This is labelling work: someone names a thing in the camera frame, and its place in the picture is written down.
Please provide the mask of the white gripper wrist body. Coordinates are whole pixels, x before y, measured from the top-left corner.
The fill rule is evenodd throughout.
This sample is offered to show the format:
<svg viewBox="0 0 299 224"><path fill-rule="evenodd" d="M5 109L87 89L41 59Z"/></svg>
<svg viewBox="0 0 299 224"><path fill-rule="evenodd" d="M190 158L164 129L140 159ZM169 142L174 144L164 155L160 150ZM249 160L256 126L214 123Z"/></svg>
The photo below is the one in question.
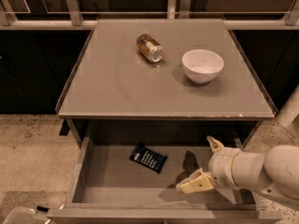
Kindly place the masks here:
<svg viewBox="0 0 299 224"><path fill-rule="evenodd" d="M241 153L239 148L225 147L216 151L208 163L208 170L218 187L236 189L233 179L233 161Z"/></svg>

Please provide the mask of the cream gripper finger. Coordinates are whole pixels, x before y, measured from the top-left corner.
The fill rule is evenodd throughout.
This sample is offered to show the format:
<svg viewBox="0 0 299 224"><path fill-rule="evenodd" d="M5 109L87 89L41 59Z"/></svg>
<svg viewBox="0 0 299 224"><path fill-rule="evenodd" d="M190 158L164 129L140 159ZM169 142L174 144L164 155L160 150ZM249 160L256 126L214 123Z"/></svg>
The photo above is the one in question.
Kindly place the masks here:
<svg viewBox="0 0 299 224"><path fill-rule="evenodd" d="M176 184L176 190L183 194L209 191L215 187L215 179L210 172L204 172L202 168L195 170L189 177Z"/></svg>
<svg viewBox="0 0 299 224"><path fill-rule="evenodd" d="M206 137L206 140L208 141L213 153L216 153L217 151L224 148L224 145L222 142L220 142L219 140L217 140L216 138L214 138L210 135L208 135Z"/></svg>

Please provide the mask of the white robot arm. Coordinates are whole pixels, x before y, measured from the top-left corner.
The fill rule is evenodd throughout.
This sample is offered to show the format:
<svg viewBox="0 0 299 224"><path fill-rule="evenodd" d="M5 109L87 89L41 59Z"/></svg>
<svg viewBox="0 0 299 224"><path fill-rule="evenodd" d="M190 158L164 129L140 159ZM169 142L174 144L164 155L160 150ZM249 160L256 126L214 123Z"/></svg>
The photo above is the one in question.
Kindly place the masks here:
<svg viewBox="0 0 299 224"><path fill-rule="evenodd" d="M180 193L216 190L231 203L235 193L247 189L258 195L299 210L299 147L276 146L266 153L245 152L225 147L212 136L207 138L213 152L205 172L199 168L176 185Z"/></svg>

